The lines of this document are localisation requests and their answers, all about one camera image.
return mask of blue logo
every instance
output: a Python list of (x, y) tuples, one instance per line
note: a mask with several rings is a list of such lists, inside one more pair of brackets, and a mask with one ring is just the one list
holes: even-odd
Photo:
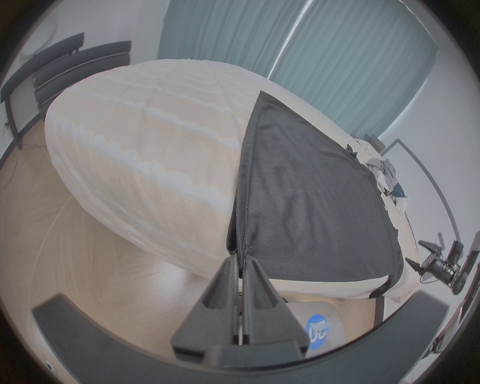
[(305, 332), (310, 338), (310, 349), (320, 348), (328, 337), (328, 321), (322, 315), (315, 314), (307, 321)]

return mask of white patterned cloth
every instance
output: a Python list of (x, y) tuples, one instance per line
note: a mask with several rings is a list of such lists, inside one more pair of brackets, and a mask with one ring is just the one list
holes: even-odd
[[(156, 60), (98, 73), (63, 91), (45, 121), (52, 164), (81, 206), (108, 228), (211, 277), (228, 256), (240, 151), (260, 90), (343, 147), (350, 144), (361, 163), (371, 158), (321, 112), (260, 75), (220, 62)], [(391, 199), (384, 201), (403, 256), (418, 261), (407, 219)], [(405, 265), (386, 296), (416, 288), (418, 277)], [(280, 291), (364, 298), (386, 279), (272, 282)]]

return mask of wooden floor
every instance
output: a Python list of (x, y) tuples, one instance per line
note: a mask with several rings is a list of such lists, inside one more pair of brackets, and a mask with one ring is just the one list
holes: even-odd
[[(63, 382), (75, 381), (48, 348), (31, 308), (62, 292), (111, 332), (173, 359), (169, 339), (207, 284), (85, 212), (50, 162), (43, 122), (0, 169), (0, 299), (30, 352), (48, 360)], [(347, 342), (373, 327), (374, 300), (308, 300), (337, 308)]]

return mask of teal curtain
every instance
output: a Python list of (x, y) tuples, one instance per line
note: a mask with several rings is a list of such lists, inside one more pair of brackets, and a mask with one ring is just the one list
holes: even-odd
[(159, 59), (213, 60), (267, 76), (305, 0), (171, 0)]
[(398, 0), (313, 0), (270, 80), (346, 132), (379, 136), (418, 92), (437, 50)]

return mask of robotic claw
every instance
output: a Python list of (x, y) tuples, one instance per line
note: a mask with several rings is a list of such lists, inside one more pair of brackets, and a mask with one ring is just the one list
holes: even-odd
[(420, 240), (419, 244), (431, 252), (430, 256), (421, 265), (409, 258), (405, 258), (407, 263), (420, 276), (430, 272), (444, 284), (447, 284), (454, 295), (458, 295), (465, 286), (468, 275), (477, 260), (480, 250), (480, 231), (475, 235), (470, 252), (462, 267), (458, 265), (458, 259), (463, 251), (462, 243), (454, 241), (445, 260), (442, 259), (442, 249), (438, 245), (423, 240)]

